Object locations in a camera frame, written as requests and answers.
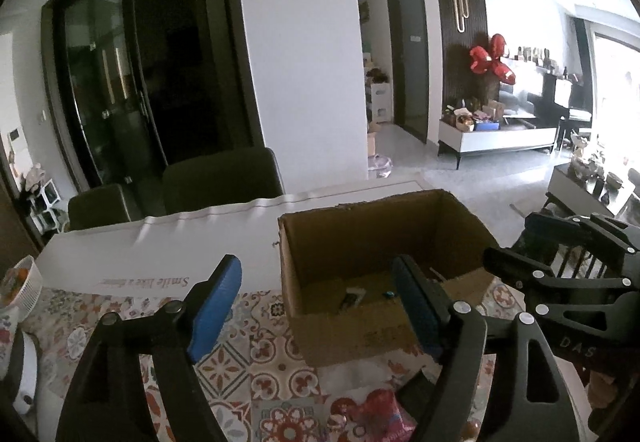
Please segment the brown cardboard box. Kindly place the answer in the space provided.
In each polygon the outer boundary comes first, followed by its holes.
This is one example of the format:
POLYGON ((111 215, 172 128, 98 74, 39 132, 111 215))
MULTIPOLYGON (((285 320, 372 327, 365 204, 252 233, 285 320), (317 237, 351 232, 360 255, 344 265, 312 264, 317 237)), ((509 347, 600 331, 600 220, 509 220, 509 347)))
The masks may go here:
POLYGON ((480 304, 494 280, 482 254, 498 241, 442 189, 288 213, 278 226, 285 312, 310 366, 416 346, 392 274, 401 254, 454 300, 480 304))

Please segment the dark hallway door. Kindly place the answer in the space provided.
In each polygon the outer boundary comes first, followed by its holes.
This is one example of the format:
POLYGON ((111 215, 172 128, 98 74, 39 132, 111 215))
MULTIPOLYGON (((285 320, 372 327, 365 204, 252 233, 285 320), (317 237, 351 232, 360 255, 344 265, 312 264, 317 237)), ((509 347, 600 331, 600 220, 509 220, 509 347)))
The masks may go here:
POLYGON ((426 143, 430 74, 425 3, 424 0, 386 1, 390 23, 395 123, 426 143))

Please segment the coffee table with items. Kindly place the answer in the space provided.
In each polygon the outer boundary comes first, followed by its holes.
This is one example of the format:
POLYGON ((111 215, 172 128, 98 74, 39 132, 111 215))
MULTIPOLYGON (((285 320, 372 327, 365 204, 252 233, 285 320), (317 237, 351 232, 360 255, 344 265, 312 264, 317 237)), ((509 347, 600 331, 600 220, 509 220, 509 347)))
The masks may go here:
POLYGON ((630 168, 626 177, 612 172, 590 175, 575 162, 557 165, 546 192, 547 202, 569 214, 594 213, 639 225, 639 171, 630 168))

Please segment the pink snack packet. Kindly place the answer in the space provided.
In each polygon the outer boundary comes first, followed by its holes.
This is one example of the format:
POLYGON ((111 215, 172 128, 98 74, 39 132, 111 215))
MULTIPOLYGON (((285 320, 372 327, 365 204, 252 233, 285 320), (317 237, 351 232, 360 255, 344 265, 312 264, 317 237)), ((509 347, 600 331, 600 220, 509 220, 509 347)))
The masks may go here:
POLYGON ((371 391, 361 404, 349 407, 347 418, 361 431, 358 438, 374 442, 405 442, 416 428, 405 418, 390 389, 371 391))

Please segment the patterned table mat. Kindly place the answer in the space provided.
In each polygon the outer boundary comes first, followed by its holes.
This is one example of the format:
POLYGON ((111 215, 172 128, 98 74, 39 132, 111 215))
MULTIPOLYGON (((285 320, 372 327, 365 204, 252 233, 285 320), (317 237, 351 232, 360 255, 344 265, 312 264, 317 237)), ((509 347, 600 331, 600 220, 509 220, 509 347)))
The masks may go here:
MULTIPOLYGON (((40 349, 37 427, 52 441, 64 396, 98 319, 150 315, 163 298, 43 290, 26 332, 40 349)), ((376 389, 398 389, 414 375, 435 382, 439 365, 418 347, 314 367, 303 359, 275 290, 243 292, 215 347, 195 367, 216 421, 230 441, 326 441, 331 410, 376 389)))

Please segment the dark green snack packet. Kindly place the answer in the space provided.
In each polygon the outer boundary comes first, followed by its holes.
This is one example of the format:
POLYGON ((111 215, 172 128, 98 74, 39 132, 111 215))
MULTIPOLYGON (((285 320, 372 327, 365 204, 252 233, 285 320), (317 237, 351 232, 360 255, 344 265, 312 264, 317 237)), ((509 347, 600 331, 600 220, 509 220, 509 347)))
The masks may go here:
POLYGON ((435 382, 419 370, 395 393, 398 404, 418 423, 431 420, 431 402, 436 391, 435 382))

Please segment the dark glass sliding doors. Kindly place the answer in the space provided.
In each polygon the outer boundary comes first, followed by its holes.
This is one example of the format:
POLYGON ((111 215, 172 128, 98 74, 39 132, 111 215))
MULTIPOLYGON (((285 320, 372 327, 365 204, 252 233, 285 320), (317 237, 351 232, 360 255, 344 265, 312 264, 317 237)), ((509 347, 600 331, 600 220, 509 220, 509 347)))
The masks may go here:
POLYGON ((42 59, 75 191, 262 145, 241 0, 50 0, 42 59))

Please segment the dark dining chair left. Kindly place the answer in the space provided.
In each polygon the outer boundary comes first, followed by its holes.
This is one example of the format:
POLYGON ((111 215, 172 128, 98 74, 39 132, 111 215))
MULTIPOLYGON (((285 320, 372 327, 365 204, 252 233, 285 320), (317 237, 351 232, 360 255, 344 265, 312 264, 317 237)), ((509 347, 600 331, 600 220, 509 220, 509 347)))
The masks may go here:
POLYGON ((143 213, 125 186, 110 184, 90 189, 70 199, 71 231, 141 220, 143 213))

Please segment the white storage drawers hallway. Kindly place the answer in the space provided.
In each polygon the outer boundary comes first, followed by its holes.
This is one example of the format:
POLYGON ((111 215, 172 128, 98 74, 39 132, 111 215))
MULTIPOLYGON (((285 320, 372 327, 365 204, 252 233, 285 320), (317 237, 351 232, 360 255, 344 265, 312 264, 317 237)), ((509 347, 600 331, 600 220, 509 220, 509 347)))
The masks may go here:
POLYGON ((369 68, 364 77, 367 110, 371 122, 390 123, 394 119, 394 103, 390 78, 380 68, 369 68))

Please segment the white low tv cabinet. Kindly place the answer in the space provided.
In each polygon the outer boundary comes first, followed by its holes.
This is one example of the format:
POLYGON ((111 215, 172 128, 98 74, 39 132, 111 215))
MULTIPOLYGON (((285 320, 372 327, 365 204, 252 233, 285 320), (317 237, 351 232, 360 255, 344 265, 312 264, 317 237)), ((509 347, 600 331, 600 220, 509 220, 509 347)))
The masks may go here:
POLYGON ((511 151, 548 149, 556 141, 556 128, 527 128, 524 125, 470 128, 465 123, 439 122, 437 154, 452 154, 456 169, 464 157, 511 151))

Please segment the dark dining chair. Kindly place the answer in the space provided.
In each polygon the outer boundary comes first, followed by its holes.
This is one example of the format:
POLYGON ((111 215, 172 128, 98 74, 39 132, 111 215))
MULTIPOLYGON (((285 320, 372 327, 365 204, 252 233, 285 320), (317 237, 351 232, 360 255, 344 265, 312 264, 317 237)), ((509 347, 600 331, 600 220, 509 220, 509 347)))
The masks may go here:
POLYGON ((125 186, 110 184, 90 189, 70 199, 71 231, 141 220, 143 213, 125 186))
POLYGON ((169 165, 162 183, 167 214, 285 194, 277 158, 267 147, 229 150, 169 165))

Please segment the white basket bowl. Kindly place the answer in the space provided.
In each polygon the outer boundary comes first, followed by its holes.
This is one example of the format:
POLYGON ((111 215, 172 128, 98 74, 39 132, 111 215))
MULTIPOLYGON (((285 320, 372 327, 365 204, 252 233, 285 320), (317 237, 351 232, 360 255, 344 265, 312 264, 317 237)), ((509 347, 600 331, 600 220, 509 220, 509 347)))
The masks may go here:
POLYGON ((1 280, 1 312, 16 311, 25 321, 35 309, 43 289, 43 278, 35 258, 28 255, 6 271, 1 280))

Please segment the clear plastic stool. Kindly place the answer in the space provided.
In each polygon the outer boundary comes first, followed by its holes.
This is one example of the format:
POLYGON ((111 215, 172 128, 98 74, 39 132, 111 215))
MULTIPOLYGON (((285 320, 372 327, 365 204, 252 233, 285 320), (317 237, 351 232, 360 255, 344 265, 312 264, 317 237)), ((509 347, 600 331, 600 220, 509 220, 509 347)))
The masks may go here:
POLYGON ((368 158, 368 177, 370 180, 387 179, 393 172, 393 161, 383 155, 373 155, 368 158))

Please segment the dark dining chair right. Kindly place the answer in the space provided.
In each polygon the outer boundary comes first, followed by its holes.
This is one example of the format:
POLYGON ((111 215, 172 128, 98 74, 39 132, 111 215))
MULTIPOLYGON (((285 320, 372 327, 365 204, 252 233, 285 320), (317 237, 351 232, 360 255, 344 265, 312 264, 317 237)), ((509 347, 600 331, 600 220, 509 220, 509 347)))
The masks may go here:
POLYGON ((167 214, 285 194, 277 158, 267 147, 229 150, 169 165, 162 183, 167 214))

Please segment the white appliance on table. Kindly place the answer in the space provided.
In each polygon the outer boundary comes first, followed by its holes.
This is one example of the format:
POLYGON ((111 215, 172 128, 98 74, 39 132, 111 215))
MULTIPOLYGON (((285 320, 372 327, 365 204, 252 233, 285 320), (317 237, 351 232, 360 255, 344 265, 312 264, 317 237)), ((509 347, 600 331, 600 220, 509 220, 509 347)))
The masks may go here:
POLYGON ((38 351, 35 339, 17 329, 9 369, 3 379, 17 414, 27 415, 35 404, 38 384, 38 351))

